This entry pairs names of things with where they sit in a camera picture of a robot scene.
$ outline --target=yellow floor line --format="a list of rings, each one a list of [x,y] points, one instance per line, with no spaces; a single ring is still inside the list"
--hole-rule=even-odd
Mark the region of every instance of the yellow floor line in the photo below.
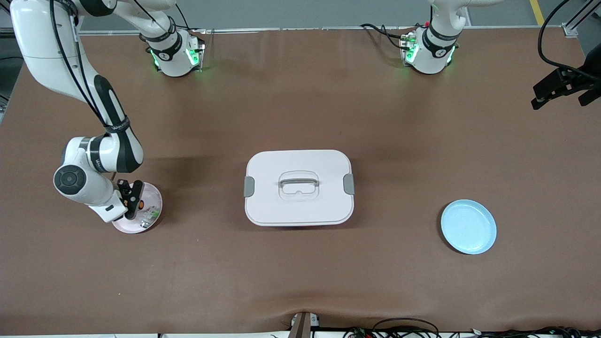
[[[540,6],[538,5],[538,0],[530,0],[530,6],[532,7],[532,12],[534,12],[534,17],[536,18],[536,23],[540,26],[545,22],[545,17],[543,17],[543,12],[540,11]]]

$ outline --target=gray side clip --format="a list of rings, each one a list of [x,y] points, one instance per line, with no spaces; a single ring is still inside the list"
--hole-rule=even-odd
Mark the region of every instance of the gray side clip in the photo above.
[[[344,186],[344,192],[348,195],[355,195],[355,180],[353,179],[353,174],[344,175],[342,184]]]
[[[244,177],[244,198],[250,197],[255,193],[255,179],[251,176]]]

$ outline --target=black bracket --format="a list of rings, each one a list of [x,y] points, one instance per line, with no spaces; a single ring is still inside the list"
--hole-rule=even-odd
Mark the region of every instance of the black bracket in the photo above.
[[[135,180],[133,182],[133,186],[130,187],[127,180],[117,180],[117,186],[119,187],[119,192],[121,193],[121,201],[123,201],[123,205],[125,205],[127,208],[125,218],[132,220],[136,217],[136,213],[140,207],[140,198],[142,189],[144,187],[144,182]]]
[[[585,106],[601,96],[601,84],[592,81],[566,68],[557,68],[534,87],[535,98],[532,108],[540,109],[544,104],[560,96],[568,96],[581,90],[586,92],[578,97],[580,106]]]

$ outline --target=black cable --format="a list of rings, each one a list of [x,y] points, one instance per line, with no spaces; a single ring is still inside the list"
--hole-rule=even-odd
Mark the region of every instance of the black cable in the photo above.
[[[402,49],[404,51],[408,51],[409,50],[408,47],[400,46],[400,45],[397,45],[396,43],[394,43],[394,41],[391,38],[391,35],[388,34],[388,31],[386,30],[386,27],[384,25],[382,25],[382,30],[384,31],[384,34],[386,34],[386,36],[388,37],[388,41],[390,41],[390,43],[392,43],[393,46],[395,46],[396,48]]]
[[[138,5],[138,7],[154,22],[157,24],[157,26],[161,27],[165,32],[169,32],[167,29],[165,29],[163,26],[159,25],[159,22],[152,16],[150,15],[150,13],[146,10],[146,8],[144,8],[139,2],[138,0],[133,0],[136,5]]]
[[[432,6],[430,6],[430,21],[428,21],[428,24],[432,23],[432,16],[434,15],[434,9]],[[416,27],[421,27],[421,28],[427,28],[425,25],[422,25],[421,23],[416,23],[415,24]]]
[[[538,334],[554,334],[562,338],[581,338],[582,336],[594,338],[601,334],[601,330],[579,331],[570,327],[545,327],[534,331],[509,330],[503,332],[483,332],[478,338],[530,338],[531,336],[538,337]]]
[[[178,4],[175,4],[175,7],[180,12],[180,15],[182,16],[182,19],[184,19],[184,24],[186,25],[185,28],[188,29],[188,30],[190,30],[190,26],[188,25],[188,20],[186,20],[186,16],[184,15],[184,13],[182,12],[182,10],[180,9],[180,6]]]
[[[405,47],[405,46],[399,46],[397,45],[392,38],[401,38],[400,35],[396,35],[396,34],[390,34],[387,30],[386,30],[386,26],[382,25],[381,28],[378,28],[370,23],[364,23],[363,25],[361,25],[360,27],[370,27],[376,30],[376,32],[380,33],[380,34],[384,34],[386,35],[386,37],[388,38],[388,41],[390,41],[390,43],[392,43],[393,46],[395,46],[396,48],[402,49],[404,51],[408,51],[409,48]]]
[[[21,60],[23,60],[23,57],[6,57],[6,58],[0,58],[0,61],[2,61],[2,60],[9,60],[9,59],[21,59]]]
[[[85,78],[85,71],[84,71],[83,62],[81,60],[81,50],[79,48],[79,41],[75,41],[75,46],[77,49],[77,60],[79,62],[79,71],[81,72],[81,78],[84,80],[85,89],[88,91],[88,94],[90,95],[90,100],[94,104],[94,109],[100,116],[100,110],[98,110],[98,105],[96,105],[96,100],[94,100],[94,96],[92,96],[92,91],[90,90],[90,86],[88,85],[88,80]]]
[[[61,52],[61,56],[63,57],[63,61],[65,62],[65,66],[67,67],[67,70],[69,71],[69,74],[71,75],[71,78],[73,79],[73,82],[75,82],[75,86],[77,86],[77,88],[79,89],[79,92],[84,97],[88,106],[90,106],[90,109],[92,109],[92,111],[95,113],[96,117],[98,117],[98,119],[104,124],[102,117],[94,109],[94,106],[92,106],[92,103],[90,102],[90,100],[88,100],[88,97],[85,95],[84,90],[79,85],[79,81],[77,80],[77,77],[75,77],[75,74],[73,73],[73,70],[71,69],[71,64],[69,63],[69,60],[67,60],[67,55],[65,54],[65,49],[63,48],[63,43],[61,42],[61,37],[58,34],[58,28],[56,27],[56,13],[54,12],[54,0],[50,0],[50,19],[52,21],[52,30],[54,31],[54,37],[56,39],[56,43],[58,44],[58,49]]]
[[[193,31],[195,29],[205,29],[205,28],[199,28],[199,27],[186,27],[186,26],[182,26],[182,25],[175,25],[175,27],[185,28],[187,31]]]
[[[381,321],[375,323],[374,326],[371,329],[375,330],[378,325],[386,323],[386,322],[400,322],[400,321],[411,321],[411,322],[420,322],[420,323],[428,324],[429,326],[433,327],[436,330],[437,333],[440,332],[438,330],[438,327],[436,325],[432,324],[431,322],[425,321],[423,319],[410,318],[410,317],[399,317],[399,318],[384,319],[384,320],[381,320]]]
[[[375,30],[376,30],[376,32],[378,32],[378,33],[380,33],[380,34],[383,34],[383,35],[386,35],[386,33],[385,33],[384,31],[382,31],[380,28],[378,28],[378,27],[376,27],[376,26],[374,26],[374,25],[372,25],[372,24],[370,24],[370,23],[364,23],[363,25],[361,25],[361,26],[359,26],[359,27],[363,27],[363,28],[365,28],[365,27],[373,28],[373,29],[375,29]],[[400,35],[395,35],[395,34],[390,34],[390,33],[389,33],[388,35],[390,35],[391,37],[394,37],[394,38],[401,38],[401,36],[400,36]]]
[[[395,327],[391,327],[391,328],[387,328],[387,329],[383,329],[382,331],[387,332],[387,333],[394,333],[395,336],[399,337],[399,338],[403,338],[406,337],[410,334],[416,334],[422,338],[425,338],[423,333],[426,333],[427,337],[430,338],[430,334],[433,334],[436,338],[441,338],[439,331],[432,331],[426,328],[421,328],[421,327],[416,327],[413,325],[410,326],[406,326],[406,325],[402,325],[402,326],[395,326]],[[398,335],[398,332],[404,332],[404,334],[402,335]]]
[[[598,77],[596,77],[594,75],[591,75],[589,73],[585,73],[585,72],[583,72],[583,71],[581,71],[581,70],[579,70],[577,68],[574,68],[572,66],[568,66],[568,65],[563,64],[563,63],[558,63],[558,62],[555,62],[555,61],[551,61],[543,53],[543,34],[545,33],[545,28],[547,27],[547,25],[549,24],[549,21],[551,21],[551,18],[553,18],[553,16],[555,15],[555,13],[557,13],[561,9],[561,7],[563,7],[568,2],[570,2],[570,0],[563,0],[559,5],[557,5],[557,7],[555,7],[551,11],[551,13],[547,17],[547,19],[545,19],[545,22],[543,22],[543,25],[540,27],[540,31],[538,32],[538,43],[537,43],[538,55],[540,56],[540,58],[544,62],[546,62],[546,63],[548,63],[548,64],[550,64],[552,66],[559,67],[559,68],[569,69],[569,70],[571,70],[571,71],[573,71],[575,73],[578,73],[578,74],[580,74],[580,75],[582,75],[582,76],[584,76],[584,77],[586,77],[588,79],[591,79],[591,80],[596,81],[596,82],[601,82],[601,78],[598,78]]]

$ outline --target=black strap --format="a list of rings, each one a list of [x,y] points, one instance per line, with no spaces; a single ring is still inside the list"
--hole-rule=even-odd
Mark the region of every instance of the black strap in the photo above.
[[[108,134],[94,137],[94,139],[90,142],[90,160],[92,160],[94,168],[99,173],[108,173],[100,161],[100,142],[107,136]]]
[[[125,115],[125,119],[123,121],[121,121],[119,124],[116,124],[115,126],[109,126],[108,124],[105,124],[105,130],[109,134],[117,134],[120,132],[124,132],[127,128],[129,128],[129,118],[127,117],[127,115]]]
[[[169,38],[169,36],[171,36],[171,34],[175,33],[176,31],[176,27],[175,27],[175,20],[173,20],[173,18],[171,16],[168,16],[169,18],[169,30],[167,32],[165,32],[165,34],[158,36],[158,37],[147,37],[142,35],[142,33],[140,33],[139,38],[140,40],[144,41],[144,42],[161,42],[164,40],[167,40]]]
[[[430,32],[432,32],[432,35],[433,35],[435,38],[439,38],[439,39],[441,39],[441,40],[444,40],[444,41],[453,41],[453,40],[455,40],[456,38],[458,38],[458,37],[459,37],[459,35],[461,35],[461,32],[459,32],[459,34],[457,34],[457,35],[452,35],[452,36],[448,36],[448,35],[442,35],[441,33],[438,33],[438,32],[437,32],[437,31],[434,29],[434,27],[432,27],[432,25],[430,25],[428,28],[430,29]]]
[[[422,36],[423,36],[422,41],[424,42],[424,47],[426,47],[426,49],[429,50],[432,53],[432,56],[435,58],[445,57],[453,49],[453,46],[455,45],[454,43],[449,46],[446,46],[446,47],[435,45],[428,38],[428,31],[424,31],[424,34]]]
[[[154,55],[156,57],[158,57],[159,59],[161,59],[163,61],[171,61],[171,60],[173,60],[173,55],[175,55],[177,52],[179,52],[180,49],[182,48],[182,44],[183,44],[183,38],[182,38],[182,35],[178,32],[177,40],[171,47],[169,47],[167,49],[163,49],[163,50],[151,48],[151,50],[153,51]]]

